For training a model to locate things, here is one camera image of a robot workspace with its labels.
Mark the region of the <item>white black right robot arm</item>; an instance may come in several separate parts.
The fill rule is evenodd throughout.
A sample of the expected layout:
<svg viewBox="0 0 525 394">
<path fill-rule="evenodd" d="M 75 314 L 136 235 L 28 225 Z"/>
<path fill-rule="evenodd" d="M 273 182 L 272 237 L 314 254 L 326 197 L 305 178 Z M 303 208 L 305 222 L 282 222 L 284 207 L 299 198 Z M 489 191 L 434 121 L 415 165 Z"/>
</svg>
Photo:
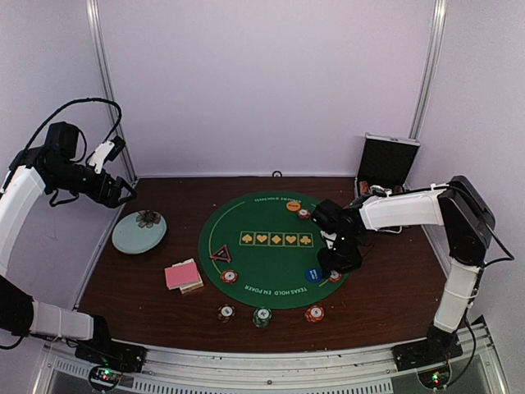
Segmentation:
<svg viewBox="0 0 525 394">
<path fill-rule="evenodd" d="M 358 248 L 368 231 L 387 227 L 439 226 L 450 248 L 450 272 L 434 319 L 421 343 L 421 356 L 439 361 L 452 348 L 454 335 L 476 297 L 495 217 L 465 176 L 442 185 L 401 193 L 371 186 L 342 207 L 330 199 L 313 210 L 326 246 L 317 253 L 324 276 L 349 273 L 362 264 Z"/>
</svg>

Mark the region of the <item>green chip stack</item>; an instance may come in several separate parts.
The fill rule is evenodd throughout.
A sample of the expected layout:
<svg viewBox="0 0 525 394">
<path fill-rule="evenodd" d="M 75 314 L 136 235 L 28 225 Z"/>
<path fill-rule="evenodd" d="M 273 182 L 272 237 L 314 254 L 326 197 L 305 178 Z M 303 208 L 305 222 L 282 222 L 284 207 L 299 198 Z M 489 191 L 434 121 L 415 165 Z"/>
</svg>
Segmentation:
<svg viewBox="0 0 525 394">
<path fill-rule="evenodd" d="M 256 328 L 267 327 L 272 320 L 272 311 L 269 308 L 259 307 L 253 312 L 253 325 Z"/>
</svg>

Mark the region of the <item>black red triangular dealer marker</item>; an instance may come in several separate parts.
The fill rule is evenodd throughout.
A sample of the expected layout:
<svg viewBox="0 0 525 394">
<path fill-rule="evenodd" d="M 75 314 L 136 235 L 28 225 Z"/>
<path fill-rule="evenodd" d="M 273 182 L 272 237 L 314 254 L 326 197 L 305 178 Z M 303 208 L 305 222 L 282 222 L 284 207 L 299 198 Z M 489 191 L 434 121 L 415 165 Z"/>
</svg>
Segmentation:
<svg viewBox="0 0 525 394">
<path fill-rule="evenodd" d="M 230 263 L 232 261 L 231 253 L 227 245 L 221 246 L 218 250 L 210 255 L 210 259 Z"/>
</svg>

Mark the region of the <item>blue small blind button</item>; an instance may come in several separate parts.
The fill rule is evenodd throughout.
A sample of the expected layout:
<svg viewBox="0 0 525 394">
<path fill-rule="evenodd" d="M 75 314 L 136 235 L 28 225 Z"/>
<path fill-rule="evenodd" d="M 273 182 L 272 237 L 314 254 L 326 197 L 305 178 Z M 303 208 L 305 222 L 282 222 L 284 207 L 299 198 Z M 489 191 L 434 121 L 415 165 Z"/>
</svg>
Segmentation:
<svg viewBox="0 0 525 394">
<path fill-rule="evenodd" d="M 310 283 L 319 283 L 323 279 L 322 271 L 318 268 L 308 268 L 304 277 Z"/>
</svg>

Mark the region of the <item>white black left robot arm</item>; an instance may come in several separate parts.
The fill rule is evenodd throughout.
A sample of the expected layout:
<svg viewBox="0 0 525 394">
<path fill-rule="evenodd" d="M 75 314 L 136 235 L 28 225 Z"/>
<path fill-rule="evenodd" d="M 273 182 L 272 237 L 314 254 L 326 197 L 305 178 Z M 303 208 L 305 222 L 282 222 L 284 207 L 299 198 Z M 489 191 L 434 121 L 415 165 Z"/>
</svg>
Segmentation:
<svg viewBox="0 0 525 394">
<path fill-rule="evenodd" d="M 110 364 L 118 348 L 105 318 L 39 302 L 6 278 L 13 246 L 41 195 L 67 190 L 74 199 L 83 194 L 107 208 L 137 197 L 127 181 L 103 169 L 103 162 L 75 164 L 63 158 L 58 148 L 42 146 L 19 152 L 11 163 L 1 189 L 1 329 L 19 338 L 34 335 L 86 342 L 91 356 L 100 364 Z"/>
</svg>

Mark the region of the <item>orange chip stack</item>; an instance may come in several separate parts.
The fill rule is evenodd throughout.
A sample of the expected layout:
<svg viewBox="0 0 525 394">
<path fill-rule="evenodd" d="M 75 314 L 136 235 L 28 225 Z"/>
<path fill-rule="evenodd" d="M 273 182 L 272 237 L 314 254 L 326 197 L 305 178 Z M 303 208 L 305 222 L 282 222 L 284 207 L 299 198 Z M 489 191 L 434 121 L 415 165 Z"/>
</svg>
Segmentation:
<svg viewBox="0 0 525 394">
<path fill-rule="evenodd" d="M 318 323 L 325 317 L 325 310 L 320 305 L 311 305 L 304 312 L 304 317 L 309 323 Z"/>
</svg>

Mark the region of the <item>orange big blind button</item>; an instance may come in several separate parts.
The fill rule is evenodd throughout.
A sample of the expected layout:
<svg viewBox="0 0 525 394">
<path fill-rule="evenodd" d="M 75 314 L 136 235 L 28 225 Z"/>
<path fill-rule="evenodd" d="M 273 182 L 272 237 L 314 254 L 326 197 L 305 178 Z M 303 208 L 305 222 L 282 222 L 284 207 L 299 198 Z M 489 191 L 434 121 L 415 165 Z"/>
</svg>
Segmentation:
<svg viewBox="0 0 525 394">
<path fill-rule="evenodd" d="M 291 212 L 298 212 L 301 209 L 299 201 L 291 200 L 286 203 L 286 208 Z"/>
</svg>

